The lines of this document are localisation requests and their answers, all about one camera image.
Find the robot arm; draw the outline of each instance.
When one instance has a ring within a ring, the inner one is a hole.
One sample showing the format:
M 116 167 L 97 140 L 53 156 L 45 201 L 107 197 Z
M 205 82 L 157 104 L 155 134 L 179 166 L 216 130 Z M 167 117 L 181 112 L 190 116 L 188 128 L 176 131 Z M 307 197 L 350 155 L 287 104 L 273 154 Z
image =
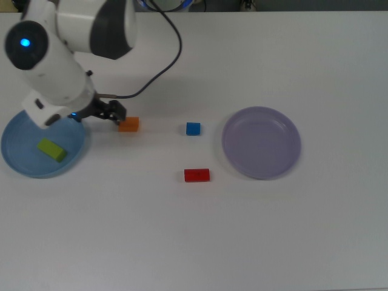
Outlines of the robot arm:
M 125 119 L 118 101 L 102 102 L 73 52 L 118 59 L 135 45 L 132 0 L 31 0 L 9 31 L 5 51 L 32 91 L 22 103 L 41 128 L 60 118 Z

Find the yellow-green block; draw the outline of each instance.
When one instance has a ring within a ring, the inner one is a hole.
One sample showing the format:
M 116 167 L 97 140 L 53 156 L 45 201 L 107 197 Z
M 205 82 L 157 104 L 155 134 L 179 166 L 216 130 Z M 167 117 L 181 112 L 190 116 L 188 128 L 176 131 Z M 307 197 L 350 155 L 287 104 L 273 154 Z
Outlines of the yellow-green block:
M 49 141 L 47 138 L 41 140 L 38 144 L 38 149 L 50 156 L 57 162 L 61 162 L 67 155 L 67 152 L 54 142 Z

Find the plate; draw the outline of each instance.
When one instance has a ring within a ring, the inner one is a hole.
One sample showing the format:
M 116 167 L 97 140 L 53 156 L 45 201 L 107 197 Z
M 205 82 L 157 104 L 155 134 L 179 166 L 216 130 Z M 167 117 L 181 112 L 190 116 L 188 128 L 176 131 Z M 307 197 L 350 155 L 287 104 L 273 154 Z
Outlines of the plate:
M 55 161 L 37 148 L 42 138 L 66 150 L 67 156 L 62 162 Z M 49 178 L 66 171 L 79 158 L 84 143 L 85 128 L 82 123 L 62 118 L 48 129 L 41 129 L 22 111 L 6 126 L 1 138 L 1 153 L 16 172 L 32 178 Z
M 301 138 L 294 123 L 282 113 L 249 107 L 227 121 L 222 147 L 237 171 L 255 179 L 275 179 L 297 162 Z

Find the block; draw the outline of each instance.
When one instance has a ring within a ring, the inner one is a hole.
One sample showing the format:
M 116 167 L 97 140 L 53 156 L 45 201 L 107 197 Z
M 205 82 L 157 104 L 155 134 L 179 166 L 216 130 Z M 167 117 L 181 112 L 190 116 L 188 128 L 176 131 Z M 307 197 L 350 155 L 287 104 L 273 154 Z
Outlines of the block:
M 209 169 L 186 169 L 184 171 L 184 181 L 189 182 L 209 182 Z
M 186 135 L 200 135 L 201 134 L 201 124 L 195 122 L 188 122 L 186 124 Z
M 38 149 L 44 152 L 49 157 L 53 158 L 57 162 L 63 161 L 66 157 L 67 152 L 54 142 L 47 138 L 42 139 L 38 144 Z
M 137 132 L 139 130 L 139 118 L 127 117 L 125 121 L 120 121 L 119 132 Z

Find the orange block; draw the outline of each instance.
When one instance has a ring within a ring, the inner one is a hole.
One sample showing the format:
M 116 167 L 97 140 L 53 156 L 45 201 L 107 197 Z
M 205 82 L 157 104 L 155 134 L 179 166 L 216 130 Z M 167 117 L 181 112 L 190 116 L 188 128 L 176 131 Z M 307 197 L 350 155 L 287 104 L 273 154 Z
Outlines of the orange block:
M 137 132 L 139 130 L 139 118 L 127 117 L 125 121 L 120 121 L 119 132 Z

